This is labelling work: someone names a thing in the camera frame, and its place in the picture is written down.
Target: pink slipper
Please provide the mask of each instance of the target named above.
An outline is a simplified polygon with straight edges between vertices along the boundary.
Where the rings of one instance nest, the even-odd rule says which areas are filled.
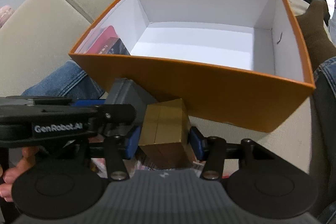
[[[14,10],[9,6],[5,5],[0,8],[0,28],[5,24],[8,18],[14,13]]]

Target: orange box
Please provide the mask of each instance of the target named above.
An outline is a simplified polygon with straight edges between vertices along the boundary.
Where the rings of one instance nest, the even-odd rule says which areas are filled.
[[[107,26],[130,56],[81,52]],[[126,77],[191,116],[264,132],[315,88],[287,0],[115,0],[69,55],[105,90]]]

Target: gray textured surface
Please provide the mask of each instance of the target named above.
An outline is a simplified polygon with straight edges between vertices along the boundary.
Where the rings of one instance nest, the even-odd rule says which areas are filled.
[[[192,170],[137,170],[128,181],[111,183],[92,208],[63,220],[21,216],[14,224],[318,224],[305,213],[286,220],[270,220],[235,205],[219,182],[197,178]]]
[[[27,105],[31,104],[31,100],[25,100],[25,99],[10,99],[6,97],[0,97],[0,105]]]

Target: brown sock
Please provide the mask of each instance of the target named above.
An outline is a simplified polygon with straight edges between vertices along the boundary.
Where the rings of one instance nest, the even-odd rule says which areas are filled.
[[[323,27],[323,17],[328,13],[324,0],[313,0],[307,11],[296,19],[306,41],[313,71],[331,57],[336,56],[336,47],[329,40]]]

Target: jeans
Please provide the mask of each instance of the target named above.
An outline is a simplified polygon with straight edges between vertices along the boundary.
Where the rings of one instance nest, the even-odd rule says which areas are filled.
[[[41,82],[25,90],[22,95],[95,100],[103,94],[104,90],[74,61],[69,60]]]
[[[336,57],[322,63],[314,72],[313,97],[330,164],[328,200],[331,204],[318,217],[321,223],[336,221]]]

